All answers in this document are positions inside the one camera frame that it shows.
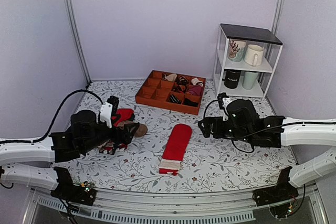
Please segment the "red santa sock pair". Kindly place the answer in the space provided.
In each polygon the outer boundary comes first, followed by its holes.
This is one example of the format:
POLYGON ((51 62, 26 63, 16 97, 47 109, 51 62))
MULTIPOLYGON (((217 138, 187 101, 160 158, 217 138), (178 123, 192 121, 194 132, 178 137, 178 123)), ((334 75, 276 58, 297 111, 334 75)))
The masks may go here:
POLYGON ((173 127, 159 164, 160 174, 173 176, 178 174, 191 136, 192 128, 190 126, 177 124, 173 127))

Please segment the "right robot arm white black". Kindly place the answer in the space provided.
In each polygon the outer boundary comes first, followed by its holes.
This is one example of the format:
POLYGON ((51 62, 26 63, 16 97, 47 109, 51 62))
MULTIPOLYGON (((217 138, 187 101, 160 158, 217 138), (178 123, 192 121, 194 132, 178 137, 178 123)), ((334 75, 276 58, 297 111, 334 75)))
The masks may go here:
POLYGON ((261 118, 250 100, 217 99, 227 117, 203 116, 198 122, 203 136, 242 141, 251 148, 278 148, 292 145, 323 145, 329 149, 299 165, 282 169, 269 177, 271 196, 284 200, 304 184, 335 172, 335 120, 304 120, 286 116, 261 118))

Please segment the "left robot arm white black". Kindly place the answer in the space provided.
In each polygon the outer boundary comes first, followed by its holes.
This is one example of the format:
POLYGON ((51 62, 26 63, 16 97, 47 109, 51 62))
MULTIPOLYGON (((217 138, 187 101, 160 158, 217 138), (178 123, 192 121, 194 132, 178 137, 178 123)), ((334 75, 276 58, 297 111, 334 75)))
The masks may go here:
POLYGON ((89 183, 75 184, 68 170, 62 167, 38 168, 29 162, 64 163, 85 156, 92 149, 112 142, 112 149, 131 143, 139 123, 124 120, 121 115, 106 112, 101 119, 90 110, 82 110, 70 118, 64 132, 49 134, 45 139, 1 141, 1 183, 58 190, 67 200, 78 195, 78 188, 88 192, 89 183))

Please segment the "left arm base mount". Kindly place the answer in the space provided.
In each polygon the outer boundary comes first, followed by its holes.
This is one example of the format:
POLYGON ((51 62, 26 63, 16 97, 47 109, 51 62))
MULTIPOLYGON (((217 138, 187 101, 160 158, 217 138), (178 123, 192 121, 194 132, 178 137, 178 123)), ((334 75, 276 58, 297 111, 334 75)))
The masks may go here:
POLYGON ((54 167, 57 174, 57 187, 50 191, 50 195, 60 198, 66 202, 74 202, 86 206, 93 206, 97 191, 94 189, 94 184, 90 182, 83 182, 81 184, 74 184, 70 173, 67 169, 61 167, 54 167))

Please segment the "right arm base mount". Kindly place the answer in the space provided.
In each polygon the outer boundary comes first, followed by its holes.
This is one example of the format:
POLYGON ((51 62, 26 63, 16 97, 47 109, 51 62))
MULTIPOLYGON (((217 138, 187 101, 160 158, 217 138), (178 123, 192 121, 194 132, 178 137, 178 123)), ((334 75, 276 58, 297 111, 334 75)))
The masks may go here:
POLYGON ((274 204, 299 196, 297 188, 289 183, 289 173, 291 169, 292 166, 283 169, 274 186, 253 191, 252 199, 257 206, 274 204))

